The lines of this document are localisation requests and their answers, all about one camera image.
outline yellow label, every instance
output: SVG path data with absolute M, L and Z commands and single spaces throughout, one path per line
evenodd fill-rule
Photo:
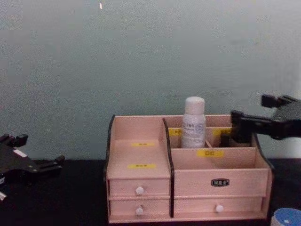
M 181 128 L 169 128 L 168 130 L 170 136 L 180 136 L 182 134 Z
M 129 164 L 127 165 L 129 169 L 153 169 L 156 164 Z
M 148 147 L 155 146 L 155 143 L 132 143 L 132 147 Z
M 222 133 L 230 134 L 231 128 L 215 128 L 213 129 L 213 135 L 219 137 Z
M 224 151 L 212 150 L 212 149 L 198 149 L 197 157 L 206 158 L 222 158 L 224 156 Z

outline bottle cap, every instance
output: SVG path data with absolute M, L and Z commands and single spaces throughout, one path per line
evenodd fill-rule
M 200 97 L 189 97 L 185 101 L 185 113 L 186 114 L 204 114 L 205 100 Z

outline black table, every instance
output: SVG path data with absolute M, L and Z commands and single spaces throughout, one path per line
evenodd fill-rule
M 282 207 L 301 210 L 301 159 L 272 159 L 275 183 L 270 215 Z M 7 198 L 0 203 L 1 226 L 101 226 L 106 205 L 102 187 L 104 161 L 66 161 L 58 178 L 33 186 L 0 188 Z M 156 225 L 267 226 L 264 220 L 157 223 Z

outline black edge trim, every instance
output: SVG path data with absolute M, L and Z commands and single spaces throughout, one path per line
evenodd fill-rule
M 170 217 L 173 218 L 174 217 L 174 163 L 171 157 L 170 139 L 169 139 L 167 122 L 165 119 L 163 119 L 163 122 L 164 122 L 165 133 L 166 133 L 167 154 L 168 154 L 168 160 L 170 164 Z
M 258 136 L 256 133 L 254 133 L 254 138 L 255 138 L 255 142 L 258 146 L 258 149 L 259 149 L 259 153 L 260 155 L 262 156 L 262 158 L 264 159 L 264 161 L 269 165 L 269 167 L 271 168 L 272 170 L 272 188 L 271 188 L 271 193 L 270 193 L 270 199 L 269 199 L 269 209 L 268 209 L 268 218 L 271 218 L 272 217 L 272 213 L 271 213 L 271 199 L 273 197 L 273 193 L 274 193 L 274 182 L 275 182 L 275 168 L 273 166 L 273 164 L 264 156 L 263 152 L 262 152 L 262 149 L 261 149 L 261 146 L 259 144 L 259 140 L 258 140 Z
M 255 142 L 259 148 L 259 153 L 260 155 L 262 156 L 262 158 L 265 160 L 265 162 L 270 166 L 270 168 L 272 169 L 272 172 L 274 173 L 275 172 L 275 168 L 274 166 L 272 165 L 272 163 L 264 156 L 263 152 L 262 152 L 262 149 L 261 149 L 261 146 L 259 144 L 259 140 L 258 140 L 258 136 L 256 133 L 254 133 L 254 138 L 255 138 Z
M 106 156 L 105 156 L 105 163 L 103 166 L 103 186 L 104 186 L 104 191 L 105 191 L 105 210 L 106 210 L 106 221 L 107 225 L 109 225 L 109 213 L 108 213 L 108 197 L 107 197 L 107 169 L 108 169 L 108 164 L 109 164 L 109 158 L 110 158 L 110 144 L 111 144 L 111 130 L 112 130 L 112 125 L 115 119 L 115 115 L 111 117 L 111 121 L 109 124 L 109 129 L 108 129 L 108 139 L 107 139 L 107 150 L 106 150 Z

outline organizer compartment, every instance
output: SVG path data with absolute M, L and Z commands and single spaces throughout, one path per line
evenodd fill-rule
M 212 157 L 210 152 L 219 153 Z M 177 196 L 266 196 L 269 170 L 255 165 L 255 148 L 174 149 L 174 194 Z M 214 186 L 213 180 L 229 180 Z
M 183 221 L 265 218 L 272 173 L 256 136 L 246 147 L 220 147 L 221 134 L 231 133 L 230 116 L 207 115 L 205 148 L 181 148 L 181 120 L 168 125 L 174 217 Z
M 115 117 L 107 172 L 109 222 L 169 217 L 170 179 L 162 117 Z M 135 213 L 138 207 L 143 213 Z
M 259 212 L 261 210 L 261 197 L 245 198 L 194 198 L 177 199 L 174 202 L 175 214 L 185 213 L 222 213 L 222 212 Z
M 230 115 L 206 115 L 200 149 L 181 148 L 181 115 L 117 116 L 110 131 L 109 223 L 267 217 L 273 176 L 257 136 L 246 147 L 219 147 Z

